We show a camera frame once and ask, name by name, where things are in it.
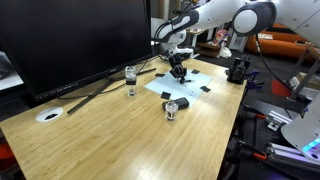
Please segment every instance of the machine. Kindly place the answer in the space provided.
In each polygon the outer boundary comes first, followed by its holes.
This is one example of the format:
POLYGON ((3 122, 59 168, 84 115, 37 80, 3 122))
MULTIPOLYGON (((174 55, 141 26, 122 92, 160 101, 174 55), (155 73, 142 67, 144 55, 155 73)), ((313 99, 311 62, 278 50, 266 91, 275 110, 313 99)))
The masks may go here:
MULTIPOLYGON (((209 29, 229 21, 233 30, 242 36, 257 34, 277 22, 320 47, 319 0, 211 0, 169 21, 152 18, 151 36, 160 42, 172 66, 171 74, 184 83, 186 68, 176 57, 193 52, 189 48, 178 48, 186 38, 186 29, 209 29)), ((319 103, 318 95, 303 115, 282 128, 282 134, 305 157, 320 165, 319 103)))

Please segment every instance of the computer monitor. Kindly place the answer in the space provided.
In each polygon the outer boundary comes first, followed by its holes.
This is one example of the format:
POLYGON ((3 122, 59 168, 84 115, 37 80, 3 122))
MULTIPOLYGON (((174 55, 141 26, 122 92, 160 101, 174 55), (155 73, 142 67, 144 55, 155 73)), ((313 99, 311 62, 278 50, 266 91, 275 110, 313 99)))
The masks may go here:
POLYGON ((42 100, 152 57, 144 0, 0 0, 0 47, 42 100))

